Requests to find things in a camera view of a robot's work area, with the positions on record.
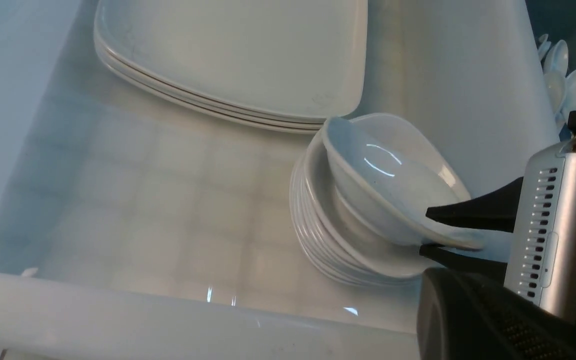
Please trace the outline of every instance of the bowl rim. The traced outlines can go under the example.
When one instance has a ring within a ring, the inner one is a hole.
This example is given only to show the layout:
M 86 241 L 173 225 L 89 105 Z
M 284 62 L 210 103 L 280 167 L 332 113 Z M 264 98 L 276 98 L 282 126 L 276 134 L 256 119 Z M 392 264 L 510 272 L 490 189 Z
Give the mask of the bowl rim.
M 367 114 L 367 115 L 360 116 L 360 117 L 357 117 L 354 119 L 350 119 L 349 121 L 350 121 L 350 123 L 356 123 L 358 121 L 365 121 L 366 119 L 369 119 L 370 117 L 374 117 L 377 115 L 394 116 L 394 117 L 399 118 L 400 120 L 406 121 L 404 118 L 402 118 L 400 116 L 396 116 L 396 115 L 392 115 L 392 114 L 383 114 L 383 113 Z M 359 187 L 361 187 L 361 189 L 364 192 L 368 193 L 368 195 L 370 196 L 370 198 L 373 201 L 376 201 L 379 205 L 384 207 L 390 213 L 390 215 L 393 216 L 396 220 L 402 221 L 402 223 L 404 223 L 406 226 L 408 226 L 409 228 L 412 228 L 412 230 L 420 233 L 421 235 L 423 235 L 423 237 L 425 237 L 426 239 L 430 239 L 433 242 L 442 244 L 444 246 L 450 246 L 451 248 L 457 248 L 457 249 L 481 250 L 484 248 L 483 244 L 480 242 L 476 243 L 474 241 L 457 241 L 452 237 L 448 237 L 446 235 L 443 235 L 443 234 L 440 234 L 440 233 L 435 232 L 433 230 L 430 230 L 430 228 L 427 228 L 427 227 L 423 226 L 421 223 L 418 223 L 418 222 L 414 221 L 413 219 L 409 218 L 408 216 L 406 216 L 401 210 L 399 210 L 392 203 L 390 203 L 383 196 L 381 196 L 381 194 L 379 194 L 372 186 L 370 186 L 370 184 L 368 184 L 368 182 L 366 182 L 366 180 L 361 175 L 359 175 L 359 173 L 354 168 L 349 166 L 349 164 L 345 160 L 343 160 L 342 155 L 330 143 L 330 139 L 328 137 L 328 132 L 327 132 L 328 125 L 330 123 L 330 119 L 332 119 L 332 118 L 329 118 L 326 120 L 326 122 L 322 126 L 321 130 L 317 133 L 317 135 L 315 135 L 315 137 L 320 136 L 321 141 L 325 147 L 326 153 L 329 156 L 329 158 L 330 158 L 330 156 L 332 156 L 333 161 L 355 183 L 357 183 L 357 185 L 359 185 Z M 311 146 L 308 146 L 308 150 L 306 150 L 306 151 L 310 152 Z M 306 163 L 307 164 L 309 164 L 310 158 L 311 158 L 311 156 L 306 155 Z

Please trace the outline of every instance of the ventilation slots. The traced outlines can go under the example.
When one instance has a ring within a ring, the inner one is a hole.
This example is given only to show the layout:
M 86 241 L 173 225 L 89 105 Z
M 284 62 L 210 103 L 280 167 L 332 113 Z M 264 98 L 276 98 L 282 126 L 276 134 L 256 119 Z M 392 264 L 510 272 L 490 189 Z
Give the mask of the ventilation slots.
M 540 276 L 544 266 L 546 238 L 553 227 L 551 209 L 554 206 L 553 198 L 558 175 L 557 168 L 539 171 L 530 228 L 525 242 L 523 271 L 517 294 L 535 304 L 538 304 L 541 294 Z

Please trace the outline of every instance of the white bowl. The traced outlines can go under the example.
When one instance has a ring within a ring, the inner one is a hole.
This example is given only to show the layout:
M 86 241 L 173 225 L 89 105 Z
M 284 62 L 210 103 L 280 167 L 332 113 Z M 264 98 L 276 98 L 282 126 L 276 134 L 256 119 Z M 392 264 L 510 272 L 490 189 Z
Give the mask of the white bowl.
M 414 280 L 428 267 L 440 266 L 419 255 L 416 246 L 396 246 L 375 234 L 364 231 L 336 203 L 327 151 L 318 132 L 306 150 L 302 164 L 302 196 L 311 240 L 327 249 L 329 259 L 352 268 L 370 271 L 391 278 L 394 283 Z M 290 198 L 297 196 L 291 190 Z
M 423 164 L 437 178 L 443 180 L 454 193 L 454 202 L 469 200 L 470 194 L 457 174 L 448 165 L 438 150 L 413 125 L 392 114 L 370 114 L 351 120 L 355 126 L 374 137 L 375 140 L 396 151 L 403 157 Z M 439 243 L 453 248 L 481 249 L 483 239 L 477 230 L 450 227 L 425 217 L 425 208 L 402 206 L 398 196 L 404 197 L 401 186 L 377 186 L 379 180 L 371 178 L 365 171 L 359 173 L 334 148 L 327 138 L 327 125 L 322 130 L 329 166 L 338 193 L 349 205 L 350 210 L 359 215 L 373 231 L 388 241 L 398 245 L 419 246 Z M 431 203 L 434 198 L 425 198 L 423 203 Z M 447 205 L 439 203 L 430 206 Z

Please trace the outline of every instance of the stack of plates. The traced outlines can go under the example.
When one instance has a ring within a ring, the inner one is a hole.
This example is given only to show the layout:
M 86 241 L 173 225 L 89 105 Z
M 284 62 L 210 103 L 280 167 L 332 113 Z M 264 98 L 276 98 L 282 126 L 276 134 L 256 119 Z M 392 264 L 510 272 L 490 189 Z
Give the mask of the stack of plates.
M 235 123 L 315 133 L 361 100 L 367 0 L 101 0 L 94 44 L 119 77 Z
M 290 179 L 290 214 L 301 248 L 323 274 L 348 285 L 388 287 L 416 280 L 428 267 L 418 246 L 397 246 L 352 215 L 336 195 L 326 149 L 315 135 Z

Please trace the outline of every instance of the stack of bowls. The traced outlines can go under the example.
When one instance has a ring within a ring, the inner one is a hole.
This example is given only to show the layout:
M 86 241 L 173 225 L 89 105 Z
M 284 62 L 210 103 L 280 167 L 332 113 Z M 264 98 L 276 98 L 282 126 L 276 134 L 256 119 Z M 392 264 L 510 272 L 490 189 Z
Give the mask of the stack of bowls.
M 384 203 L 364 174 L 355 171 L 333 148 L 334 141 L 328 137 L 334 120 L 329 119 L 314 136 L 295 164 L 290 180 L 295 232 L 302 250 L 317 269 L 348 285 L 390 287 L 415 281 L 428 267 L 439 266 L 419 255 L 422 244 L 482 248 L 485 235 L 478 230 L 470 232 L 441 224 L 438 230 L 438 223 L 428 225 L 431 220 L 425 218 L 425 210 L 418 213 L 427 206 L 446 205 L 441 196 L 436 200 L 426 196 L 419 208 L 389 209 L 391 203 Z M 374 143 L 368 145 L 381 144 L 378 146 L 396 151 L 405 162 L 421 164 L 450 189 L 454 202 L 471 199 L 439 151 L 411 123 L 384 113 L 354 118 L 350 123 L 374 137 Z M 345 144 L 356 142 L 354 138 L 343 140 Z M 362 153 L 359 157 L 368 160 Z

